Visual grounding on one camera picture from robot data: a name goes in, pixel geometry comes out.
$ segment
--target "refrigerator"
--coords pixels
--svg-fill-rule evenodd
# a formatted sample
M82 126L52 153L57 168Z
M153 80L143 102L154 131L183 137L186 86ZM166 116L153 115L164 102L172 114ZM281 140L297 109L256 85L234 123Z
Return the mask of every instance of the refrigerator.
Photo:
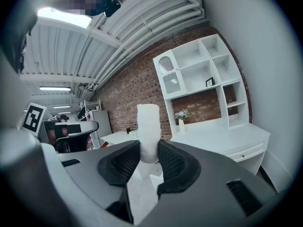
M99 124L99 129L93 132L90 136L94 148L100 148L100 146L104 143L104 141L100 138L112 134L112 130L109 124L108 113L105 110L90 111L89 121L96 121Z

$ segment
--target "red brick wall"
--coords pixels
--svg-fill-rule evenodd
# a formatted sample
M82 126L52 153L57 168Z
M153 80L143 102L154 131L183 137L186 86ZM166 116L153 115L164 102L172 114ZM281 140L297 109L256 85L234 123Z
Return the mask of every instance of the red brick wall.
M112 76L92 98L92 101L101 99L102 109L108 110L112 132L126 131L126 128L137 129L137 105L156 104L160 107L162 138L169 140L171 138L169 119L152 59L169 49L213 34L220 33L208 22L181 30L139 53ZM238 60L236 58L235 60L246 86L251 120L251 103L247 83ZM226 94L229 102L234 100L233 89L228 89ZM176 112L187 108L192 114L190 122L221 117L215 90L175 99L173 105Z

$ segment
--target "flower vase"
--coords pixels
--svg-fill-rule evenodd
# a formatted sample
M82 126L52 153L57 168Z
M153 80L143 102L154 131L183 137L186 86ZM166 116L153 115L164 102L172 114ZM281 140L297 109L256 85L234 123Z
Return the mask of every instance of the flower vase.
M185 133L185 125L182 119L179 119L179 129L181 133Z

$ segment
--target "ceiling light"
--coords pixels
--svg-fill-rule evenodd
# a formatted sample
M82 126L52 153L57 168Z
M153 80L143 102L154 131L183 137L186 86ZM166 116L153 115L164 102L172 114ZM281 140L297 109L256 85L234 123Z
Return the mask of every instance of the ceiling light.
M53 108L70 108L71 106L55 106Z
M91 22L91 18L85 15L64 13L53 8L43 8L38 10L38 17L47 17L57 19L66 23L87 28Z
M70 87L40 87L42 91L70 91Z

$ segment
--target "picture frame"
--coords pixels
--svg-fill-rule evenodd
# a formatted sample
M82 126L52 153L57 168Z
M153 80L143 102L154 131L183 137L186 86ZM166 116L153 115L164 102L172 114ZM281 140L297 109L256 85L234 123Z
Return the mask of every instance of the picture frame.
M206 87L211 87L214 85L214 78L210 78L206 81Z

